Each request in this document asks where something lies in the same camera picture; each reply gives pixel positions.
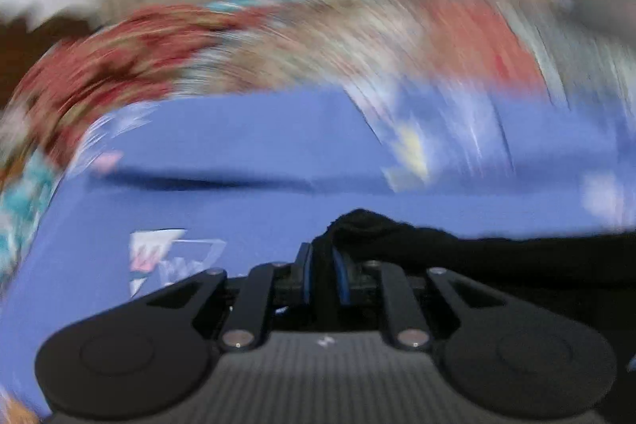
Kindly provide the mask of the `black pants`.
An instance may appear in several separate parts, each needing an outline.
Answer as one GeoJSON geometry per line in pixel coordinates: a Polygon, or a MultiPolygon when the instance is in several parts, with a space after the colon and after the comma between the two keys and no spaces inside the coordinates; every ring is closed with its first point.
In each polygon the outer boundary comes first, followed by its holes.
{"type": "Polygon", "coordinates": [[[395,263],[420,277],[442,267],[565,315],[603,333],[617,352],[635,353],[635,236],[462,239],[358,209],[312,242],[309,299],[339,300],[336,254],[355,263],[395,263]]]}

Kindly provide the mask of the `blue patterned bed sheet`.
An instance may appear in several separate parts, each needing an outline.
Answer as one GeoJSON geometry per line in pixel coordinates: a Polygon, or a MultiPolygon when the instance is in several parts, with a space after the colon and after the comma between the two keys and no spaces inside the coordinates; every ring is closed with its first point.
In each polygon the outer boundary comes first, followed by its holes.
{"type": "Polygon", "coordinates": [[[288,260],[354,209],[463,238],[633,228],[635,112],[410,82],[139,102],[92,124],[54,188],[1,305],[1,385],[38,410],[54,331],[288,260]]]}

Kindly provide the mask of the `red floral quilt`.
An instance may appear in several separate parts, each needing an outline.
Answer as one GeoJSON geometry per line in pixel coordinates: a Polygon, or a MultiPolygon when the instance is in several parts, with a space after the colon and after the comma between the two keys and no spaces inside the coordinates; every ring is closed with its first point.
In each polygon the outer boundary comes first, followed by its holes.
{"type": "Polygon", "coordinates": [[[537,58],[484,0],[227,0],[147,6],[93,30],[57,15],[1,28],[1,265],[12,268],[86,129],[174,95],[404,73],[545,90],[537,58]]]}

